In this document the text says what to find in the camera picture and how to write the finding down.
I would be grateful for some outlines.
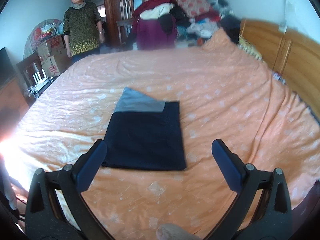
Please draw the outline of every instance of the orange bedsheet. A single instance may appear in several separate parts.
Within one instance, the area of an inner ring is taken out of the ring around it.
[[[211,154],[217,138],[244,163],[267,171],[281,167],[296,207],[320,178],[319,125],[297,95],[272,79],[266,63],[230,41],[212,41],[204,48],[129,51],[77,62],[1,144],[10,175],[28,189],[36,168],[55,171],[74,163],[104,137],[128,86],[180,101],[188,168],[99,169],[83,197],[116,239],[156,239],[157,226],[168,222],[204,237],[235,197]]]

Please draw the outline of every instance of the gray fabric panel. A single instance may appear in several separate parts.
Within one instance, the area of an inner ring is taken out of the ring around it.
[[[155,100],[136,90],[125,87],[119,102],[116,105],[116,112],[155,112],[161,113],[165,101]]]

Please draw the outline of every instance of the woman's left hand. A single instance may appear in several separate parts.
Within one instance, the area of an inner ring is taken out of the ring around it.
[[[104,43],[105,40],[106,40],[106,39],[104,38],[103,33],[100,33],[100,34],[99,34],[99,41],[100,41],[100,43],[101,43],[101,44]]]

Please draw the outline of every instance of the bolt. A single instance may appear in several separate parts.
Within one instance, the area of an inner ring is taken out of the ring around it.
[[[246,168],[247,168],[248,171],[253,171],[254,170],[254,166],[251,163],[248,163],[246,165]]]
[[[276,173],[281,175],[283,172],[282,172],[282,170],[280,168],[276,168]]]
[[[63,167],[63,169],[65,170],[65,171],[70,171],[71,169],[72,169],[72,164],[67,164],[67,165],[65,165],[64,167]]]
[[[35,174],[39,175],[39,174],[41,174],[42,171],[43,171],[43,169],[38,168],[38,169],[36,169]]]

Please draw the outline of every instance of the headboard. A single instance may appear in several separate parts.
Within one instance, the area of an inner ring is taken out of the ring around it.
[[[278,28],[273,23],[244,19],[240,33],[320,118],[320,44],[294,30],[283,34]]]

